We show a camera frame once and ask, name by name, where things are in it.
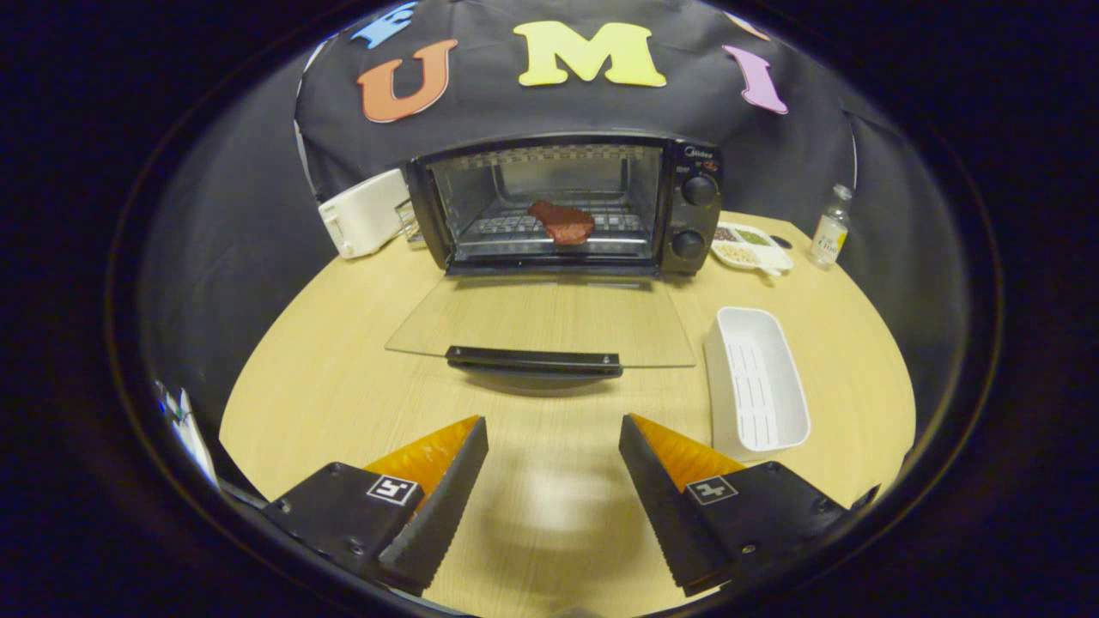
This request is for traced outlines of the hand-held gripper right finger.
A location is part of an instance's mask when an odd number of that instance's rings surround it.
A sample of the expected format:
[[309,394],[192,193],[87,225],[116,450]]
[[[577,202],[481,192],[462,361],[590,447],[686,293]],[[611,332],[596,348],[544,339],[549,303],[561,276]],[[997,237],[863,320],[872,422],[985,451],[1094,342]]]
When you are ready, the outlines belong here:
[[879,492],[844,507],[780,462],[744,465],[637,413],[623,417],[617,446],[687,596],[763,586]]

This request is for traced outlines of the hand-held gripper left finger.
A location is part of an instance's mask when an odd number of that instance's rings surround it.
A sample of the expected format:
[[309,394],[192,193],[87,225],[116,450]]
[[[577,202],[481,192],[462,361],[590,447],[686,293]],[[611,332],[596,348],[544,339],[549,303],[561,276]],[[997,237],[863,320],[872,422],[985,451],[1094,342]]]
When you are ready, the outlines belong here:
[[368,466],[330,462],[264,506],[271,525],[359,580],[432,585],[489,452],[471,415]]

